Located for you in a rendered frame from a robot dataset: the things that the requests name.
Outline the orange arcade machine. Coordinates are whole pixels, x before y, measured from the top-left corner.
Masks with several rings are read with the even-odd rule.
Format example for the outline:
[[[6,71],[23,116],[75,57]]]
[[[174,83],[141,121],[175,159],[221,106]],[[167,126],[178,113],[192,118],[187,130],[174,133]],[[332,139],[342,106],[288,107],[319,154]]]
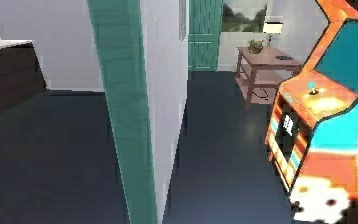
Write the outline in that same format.
[[[265,143],[296,221],[358,224],[358,0],[316,0],[328,25],[278,89]]]

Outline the brown wooden side table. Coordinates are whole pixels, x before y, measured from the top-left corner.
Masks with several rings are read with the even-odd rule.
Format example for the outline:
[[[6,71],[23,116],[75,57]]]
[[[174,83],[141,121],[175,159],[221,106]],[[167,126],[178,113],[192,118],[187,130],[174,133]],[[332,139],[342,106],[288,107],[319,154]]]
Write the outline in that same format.
[[[293,76],[297,75],[302,64],[296,59],[277,59],[277,56],[287,57],[287,54],[273,47],[263,48],[254,55],[247,47],[238,47],[238,57],[235,70],[235,82],[241,93],[247,89],[244,95],[245,108],[249,109],[252,104],[254,90],[256,88],[276,89],[282,78],[277,71],[288,71]]]

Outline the small green house plant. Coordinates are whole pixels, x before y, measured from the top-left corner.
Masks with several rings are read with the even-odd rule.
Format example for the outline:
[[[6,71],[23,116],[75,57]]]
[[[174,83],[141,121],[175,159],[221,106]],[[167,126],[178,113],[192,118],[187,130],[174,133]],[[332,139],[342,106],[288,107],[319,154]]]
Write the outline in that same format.
[[[264,43],[263,40],[255,40],[255,39],[250,40],[248,46],[249,52],[253,55],[260,54],[264,48],[263,43]]]

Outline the framed landscape picture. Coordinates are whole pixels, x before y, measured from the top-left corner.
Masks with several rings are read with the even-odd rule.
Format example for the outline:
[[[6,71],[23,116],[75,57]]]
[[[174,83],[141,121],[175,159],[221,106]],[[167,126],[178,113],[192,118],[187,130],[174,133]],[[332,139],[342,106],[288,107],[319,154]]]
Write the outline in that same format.
[[[223,0],[222,32],[263,31],[269,0]]]

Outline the white shade table lamp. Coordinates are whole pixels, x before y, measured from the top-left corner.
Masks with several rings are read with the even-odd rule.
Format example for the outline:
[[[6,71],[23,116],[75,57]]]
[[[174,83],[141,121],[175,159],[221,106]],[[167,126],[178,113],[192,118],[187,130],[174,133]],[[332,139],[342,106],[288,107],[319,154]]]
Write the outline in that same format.
[[[267,35],[267,47],[271,46],[272,36],[274,34],[280,34],[282,32],[282,22],[265,22],[263,26],[263,32]]]

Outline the dark brown cabinet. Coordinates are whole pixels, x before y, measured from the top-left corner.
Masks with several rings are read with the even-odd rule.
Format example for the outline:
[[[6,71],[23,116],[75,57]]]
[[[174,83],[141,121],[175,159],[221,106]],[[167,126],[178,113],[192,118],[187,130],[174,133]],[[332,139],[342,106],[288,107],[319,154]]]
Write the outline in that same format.
[[[31,40],[0,40],[0,114],[47,89]]]

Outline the grey framed wall picture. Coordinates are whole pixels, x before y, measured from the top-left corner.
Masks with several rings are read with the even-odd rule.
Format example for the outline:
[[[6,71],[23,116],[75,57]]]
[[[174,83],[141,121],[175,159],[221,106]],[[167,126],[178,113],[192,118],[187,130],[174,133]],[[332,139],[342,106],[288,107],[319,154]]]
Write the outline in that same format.
[[[179,41],[183,44],[187,37],[187,0],[179,2]]]

